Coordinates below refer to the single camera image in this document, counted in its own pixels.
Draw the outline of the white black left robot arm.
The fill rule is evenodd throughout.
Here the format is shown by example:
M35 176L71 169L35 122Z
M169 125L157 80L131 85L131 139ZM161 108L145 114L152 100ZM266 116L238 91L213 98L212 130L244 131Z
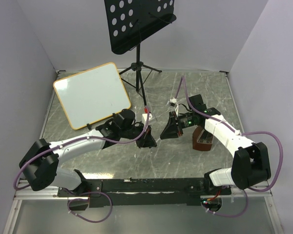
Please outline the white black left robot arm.
M48 186L69 189L74 195L86 192L87 184L79 170L66 170L61 165L92 151L100 151L116 144L135 142L138 148L156 147L151 135L151 125L156 116L149 110L137 122L132 110L124 109L89 132L70 139L47 142L41 138L33 143L19 163L20 175L24 175L33 191Z

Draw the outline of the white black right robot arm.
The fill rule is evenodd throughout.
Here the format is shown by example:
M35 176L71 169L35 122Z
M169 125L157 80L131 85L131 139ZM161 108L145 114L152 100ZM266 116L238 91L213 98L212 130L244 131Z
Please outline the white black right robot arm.
M169 113L160 138L178 138L185 128L197 125L226 147L233 157L232 166L205 173L207 179L203 187L208 194L216 193L221 186L236 186L244 190L271 178L268 149L264 143L255 143L240 135L217 109L206 107L201 95L191 96L189 100L189 112Z

